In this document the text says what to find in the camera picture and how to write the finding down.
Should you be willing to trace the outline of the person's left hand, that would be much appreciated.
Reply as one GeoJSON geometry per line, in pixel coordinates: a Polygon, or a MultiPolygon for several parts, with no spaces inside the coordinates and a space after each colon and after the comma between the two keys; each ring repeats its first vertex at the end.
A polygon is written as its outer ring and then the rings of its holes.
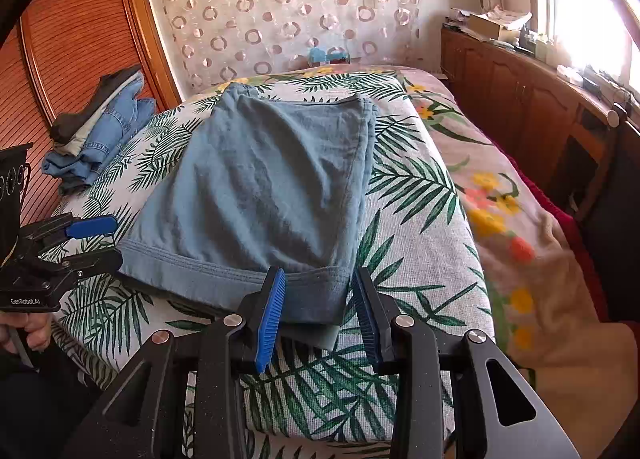
{"type": "Polygon", "coordinates": [[[0,341],[3,349],[16,354],[17,349],[11,340],[9,329],[21,329],[26,332],[27,344],[33,351],[47,349],[51,342],[52,315],[50,313],[2,313],[0,316],[0,341]]]}

